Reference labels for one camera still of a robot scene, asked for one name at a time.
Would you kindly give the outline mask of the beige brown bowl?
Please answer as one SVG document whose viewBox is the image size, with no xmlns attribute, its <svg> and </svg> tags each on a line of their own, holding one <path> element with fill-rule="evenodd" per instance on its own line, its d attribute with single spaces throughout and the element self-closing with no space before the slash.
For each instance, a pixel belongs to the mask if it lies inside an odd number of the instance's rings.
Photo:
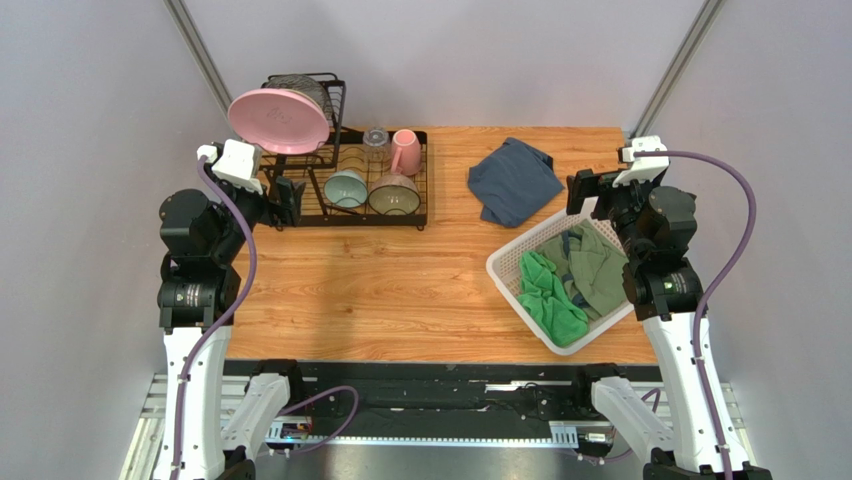
<svg viewBox="0 0 852 480">
<path fill-rule="evenodd" d="M 367 204 L 380 215 L 411 215 L 422 205 L 415 182 L 401 174 L 387 174 L 373 183 Z"/>
</svg>

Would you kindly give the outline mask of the pink plate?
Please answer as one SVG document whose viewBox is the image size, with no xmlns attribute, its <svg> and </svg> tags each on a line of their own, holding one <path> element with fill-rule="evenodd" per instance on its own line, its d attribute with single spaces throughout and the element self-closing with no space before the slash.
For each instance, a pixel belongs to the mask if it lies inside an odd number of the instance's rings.
<svg viewBox="0 0 852 480">
<path fill-rule="evenodd" d="M 328 120 L 319 105 L 288 89 L 248 91 L 231 103 L 227 118 L 242 139 L 276 154 L 308 154 L 330 136 Z"/>
</svg>

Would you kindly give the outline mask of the cream patterned plate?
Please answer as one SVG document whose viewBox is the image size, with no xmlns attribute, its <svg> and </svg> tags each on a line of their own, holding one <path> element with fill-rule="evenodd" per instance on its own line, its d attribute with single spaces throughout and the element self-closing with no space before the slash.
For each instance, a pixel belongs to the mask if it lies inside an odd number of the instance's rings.
<svg viewBox="0 0 852 480">
<path fill-rule="evenodd" d="M 331 97 L 326 88 L 311 76 L 303 74 L 272 75 L 262 84 L 265 88 L 293 90 L 318 105 L 327 120 L 333 119 Z"/>
</svg>

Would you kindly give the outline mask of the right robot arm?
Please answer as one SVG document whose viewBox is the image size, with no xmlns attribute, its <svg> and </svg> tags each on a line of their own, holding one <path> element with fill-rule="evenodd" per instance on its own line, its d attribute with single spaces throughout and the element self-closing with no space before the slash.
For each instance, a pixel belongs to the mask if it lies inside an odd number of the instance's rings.
<svg viewBox="0 0 852 480">
<path fill-rule="evenodd" d="M 693 194 L 659 178 L 620 185 L 618 173 L 582 170 L 569 179 L 566 211 L 588 198 L 628 262 L 623 288 L 657 356 L 670 419 L 662 420 L 610 367 L 586 376 L 588 403 L 644 464 L 645 479 L 769 479 L 739 439 L 715 371 L 701 281 L 686 257 L 697 231 Z"/>
</svg>

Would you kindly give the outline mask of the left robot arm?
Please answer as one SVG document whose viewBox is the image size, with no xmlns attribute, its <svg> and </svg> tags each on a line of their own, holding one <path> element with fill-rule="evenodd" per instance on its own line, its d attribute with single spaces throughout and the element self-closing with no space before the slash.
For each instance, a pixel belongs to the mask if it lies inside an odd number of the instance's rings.
<svg viewBox="0 0 852 480">
<path fill-rule="evenodd" d="M 304 393 L 294 360 L 259 361 L 228 423 L 221 422 L 225 354 L 231 320 L 214 326 L 240 299 L 232 263 L 249 228 L 264 219 L 267 200 L 219 180 L 234 207 L 195 189 L 168 197 L 160 207 L 167 247 L 157 304 L 168 361 L 165 431 L 156 479 L 254 479 L 256 458 L 278 413 Z"/>
</svg>

